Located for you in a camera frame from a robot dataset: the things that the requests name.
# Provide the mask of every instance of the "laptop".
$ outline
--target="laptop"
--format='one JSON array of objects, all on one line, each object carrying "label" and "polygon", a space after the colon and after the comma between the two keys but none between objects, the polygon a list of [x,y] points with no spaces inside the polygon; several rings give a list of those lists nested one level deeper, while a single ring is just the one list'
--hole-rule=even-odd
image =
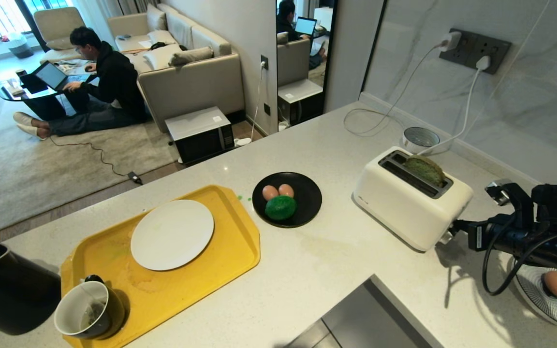
[{"label": "laptop", "polygon": [[314,18],[298,17],[295,30],[299,34],[306,34],[312,37],[316,24],[317,20]]},{"label": "laptop", "polygon": [[41,66],[31,73],[38,79],[42,80],[47,86],[61,92],[64,86],[69,82],[85,82],[90,75],[73,75],[68,76],[63,71],[59,70],[52,62],[44,62]]}]

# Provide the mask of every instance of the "black plate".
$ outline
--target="black plate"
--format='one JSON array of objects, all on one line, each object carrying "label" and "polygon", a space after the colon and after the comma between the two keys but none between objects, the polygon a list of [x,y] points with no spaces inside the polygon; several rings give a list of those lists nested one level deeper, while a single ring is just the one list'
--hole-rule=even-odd
[{"label": "black plate", "polygon": [[[293,188],[293,198],[296,200],[298,207],[296,213],[290,218],[276,221],[265,215],[265,204],[267,202],[262,191],[267,185],[279,189],[280,185],[283,184],[290,185]],[[259,181],[252,192],[252,206],[255,208],[257,215],[270,225],[291,229],[304,225],[315,218],[321,207],[321,191],[315,181],[312,181],[308,176],[292,172],[274,173]]]}]

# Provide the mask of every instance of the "man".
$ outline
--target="man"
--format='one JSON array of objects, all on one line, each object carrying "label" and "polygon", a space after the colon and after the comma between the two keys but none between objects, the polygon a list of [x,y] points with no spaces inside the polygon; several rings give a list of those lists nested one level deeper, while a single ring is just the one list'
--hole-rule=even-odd
[{"label": "man", "polygon": [[[70,43],[84,59],[96,61],[87,64],[86,71],[97,71],[98,86],[86,82],[70,82],[64,86],[77,112],[74,116],[41,121],[17,112],[14,113],[17,126],[45,140],[52,134],[67,136],[146,121],[145,103],[137,88],[137,71],[130,60],[113,51],[107,42],[100,42],[98,35],[86,27],[74,29]],[[90,95],[102,102],[90,101]]]},{"label": "man", "polygon": [[[313,39],[309,35],[298,34],[292,26],[293,18],[296,16],[296,5],[293,0],[283,0],[278,5],[277,34],[287,31],[288,41],[291,42],[305,38],[311,41],[312,47]],[[322,46],[316,55],[309,57],[309,70],[318,67],[325,59],[325,48]]]}]

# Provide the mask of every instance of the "toaster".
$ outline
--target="toaster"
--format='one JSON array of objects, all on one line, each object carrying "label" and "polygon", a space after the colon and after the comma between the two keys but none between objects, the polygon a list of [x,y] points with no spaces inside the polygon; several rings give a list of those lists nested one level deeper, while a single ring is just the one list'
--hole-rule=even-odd
[{"label": "toaster", "polygon": [[464,211],[474,191],[446,172],[442,187],[404,167],[410,152],[391,147],[360,174],[353,200],[405,243],[431,249]]}]

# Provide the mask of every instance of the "wall socket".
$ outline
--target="wall socket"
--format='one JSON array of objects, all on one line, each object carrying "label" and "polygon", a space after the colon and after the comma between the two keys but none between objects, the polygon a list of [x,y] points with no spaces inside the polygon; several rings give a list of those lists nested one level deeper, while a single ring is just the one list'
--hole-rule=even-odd
[{"label": "wall socket", "polygon": [[268,57],[261,55],[261,62],[265,62],[264,69],[267,70],[269,68]]},{"label": "wall socket", "polygon": [[482,57],[489,56],[491,58],[491,65],[486,70],[483,70],[484,73],[492,75],[496,73],[506,53],[511,48],[511,43],[508,41],[456,28],[452,28],[450,32],[452,33],[453,31],[461,33],[459,44],[455,49],[440,52],[440,58],[476,69],[476,63]]}]

